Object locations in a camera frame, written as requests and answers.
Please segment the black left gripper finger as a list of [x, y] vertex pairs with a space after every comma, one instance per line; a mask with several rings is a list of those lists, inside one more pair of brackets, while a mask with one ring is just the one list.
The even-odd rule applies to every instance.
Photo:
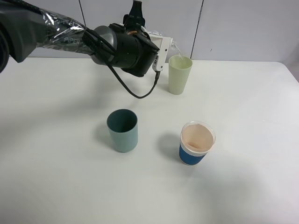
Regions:
[[125, 28], [141, 28], [145, 27], [145, 19], [142, 14], [142, 2], [133, 1], [133, 5], [129, 14], [123, 16], [123, 25]]

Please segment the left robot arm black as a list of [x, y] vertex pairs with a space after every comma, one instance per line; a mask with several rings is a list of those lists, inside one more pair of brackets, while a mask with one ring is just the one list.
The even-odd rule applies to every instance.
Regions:
[[143, 77], [159, 48], [142, 30], [142, 3], [134, 1], [124, 23], [89, 29], [68, 16], [22, 0], [0, 3], [0, 67], [9, 57], [23, 62], [36, 48], [86, 54], [100, 65], [118, 67]]

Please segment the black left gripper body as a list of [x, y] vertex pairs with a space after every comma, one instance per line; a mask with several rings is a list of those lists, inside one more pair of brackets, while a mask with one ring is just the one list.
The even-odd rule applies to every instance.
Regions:
[[109, 27], [116, 35], [116, 53], [110, 64], [135, 77], [143, 77], [154, 62], [159, 47], [139, 24], [112, 23]]

